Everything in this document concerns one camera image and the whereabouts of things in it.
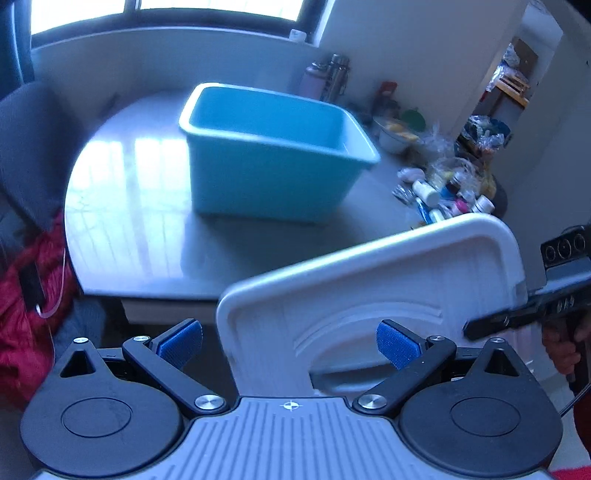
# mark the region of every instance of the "blue gripper pad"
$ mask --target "blue gripper pad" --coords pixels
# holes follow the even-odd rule
[[[398,369],[421,356],[421,346],[387,323],[380,323],[376,331],[378,350]]]
[[[203,329],[197,320],[188,322],[173,333],[170,338],[160,342],[156,355],[179,370],[201,351]]]

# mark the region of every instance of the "white plastic chair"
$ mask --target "white plastic chair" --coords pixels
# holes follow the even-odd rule
[[[237,283],[216,321],[241,395],[352,398],[388,375],[382,319],[478,346],[465,322],[526,301],[513,234],[470,214]],[[531,363],[528,329],[502,336]]]

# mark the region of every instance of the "red jacket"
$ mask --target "red jacket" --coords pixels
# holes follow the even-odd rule
[[[64,291],[56,313],[45,320],[35,310],[26,311],[18,279],[19,270],[35,262],[48,311],[57,303],[61,289],[64,249],[63,216],[58,215],[50,232],[43,232],[25,249],[0,280],[0,392],[18,408],[24,408],[54,364],[54,334],[72,307],[77,293],[74,275],[66,263]]]

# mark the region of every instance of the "window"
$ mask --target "window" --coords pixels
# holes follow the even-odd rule
[[[31,34],[79,20],[122,14],[124,8],[125,0],[33,0]]]
[[[296,21],[303,0],[143,0],[141,8],[213,8]]]
[[[198,26],[312,34],[326,0],[30,0],[33,46],[137,27]]]

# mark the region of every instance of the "white cable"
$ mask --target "white cable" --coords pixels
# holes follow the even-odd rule
[[[55,306],[47,313],[43,313],[41,311],[41,307],[39,305],[37,305],[35,307],[35,309],[37,310],[37,314],[42,318],[47,320],[48,318],[51,318],[55,315],[55,313],[57,312],[57,309],[60,307],[61,305],[61,298],[63,297],[64,294],[64,280],[65,280],[65,276],[66,276],[66,249],[64,249],[64,260],[61,263],[61,289],[60,289],[60,296],[57,299],[57,302],[55,304]]]

